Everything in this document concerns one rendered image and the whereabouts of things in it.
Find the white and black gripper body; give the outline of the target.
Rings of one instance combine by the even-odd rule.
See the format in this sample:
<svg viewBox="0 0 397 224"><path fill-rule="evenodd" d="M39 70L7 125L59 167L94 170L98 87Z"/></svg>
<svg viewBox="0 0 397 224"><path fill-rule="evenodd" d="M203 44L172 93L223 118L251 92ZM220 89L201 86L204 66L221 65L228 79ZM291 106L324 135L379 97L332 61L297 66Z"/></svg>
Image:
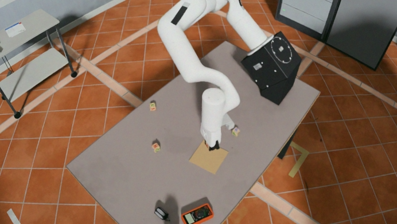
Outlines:
<svg viewBox="0 0 397 224"><path fill-rule="evenodd" d="M201 123L200 132L210 147L213 147L217 140L219 143L221 141L221 128L217 130L208 130L204 128Z"/></svg>

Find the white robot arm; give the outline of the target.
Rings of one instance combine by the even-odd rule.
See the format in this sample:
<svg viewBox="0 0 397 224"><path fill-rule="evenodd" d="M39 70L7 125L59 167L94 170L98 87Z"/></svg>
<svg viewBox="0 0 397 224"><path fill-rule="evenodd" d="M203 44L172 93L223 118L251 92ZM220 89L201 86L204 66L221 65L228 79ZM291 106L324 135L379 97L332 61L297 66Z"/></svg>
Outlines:
<svg viewBox="0 0 397 224"><path fill-rule="evenodd" d="M158 34L184 80L188 83L210 82L217 86L205 90L202 95L201 123L208 130L217 130L223 125L228 130L234 128L226 112L238 106L240 98L224 74L201 64L184 31L210 11L219 11L228 2L226 19L250 48L247 54L250 56L274 36L267 38L244 9L241 0L180 0L159 19L157 25Z"/></svg>

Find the tan square mat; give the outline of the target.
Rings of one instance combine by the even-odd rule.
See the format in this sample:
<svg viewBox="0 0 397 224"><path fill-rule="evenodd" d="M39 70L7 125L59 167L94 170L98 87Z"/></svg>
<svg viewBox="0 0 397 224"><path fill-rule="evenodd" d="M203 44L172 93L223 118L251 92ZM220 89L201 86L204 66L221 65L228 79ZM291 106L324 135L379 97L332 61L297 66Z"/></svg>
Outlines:
<svg viewBox="0 0 397 224"><path fill-rule="evenodd" d="M215 174L227 154L228 152L221 148L209 151L203 140L189 161Z"/></svg>

